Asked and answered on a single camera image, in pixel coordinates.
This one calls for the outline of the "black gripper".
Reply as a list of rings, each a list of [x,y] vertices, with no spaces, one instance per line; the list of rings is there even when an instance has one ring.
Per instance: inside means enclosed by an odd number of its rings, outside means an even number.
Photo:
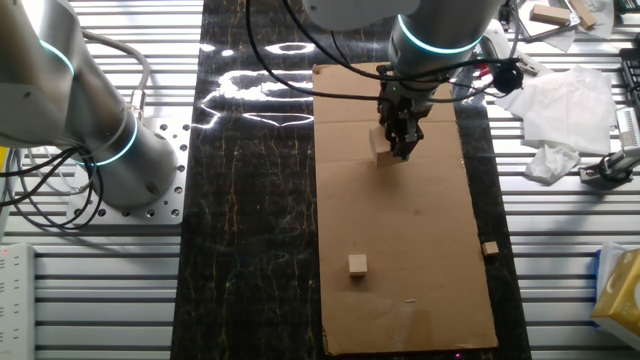
[[[414,92],[399,82],[381,82],[378,102],[379,124],[384,137],[391,144],[394,157],[409,159],[416,145],[424,139],[419,122],[427,117],[433,103],[428,100],[434,89]]]

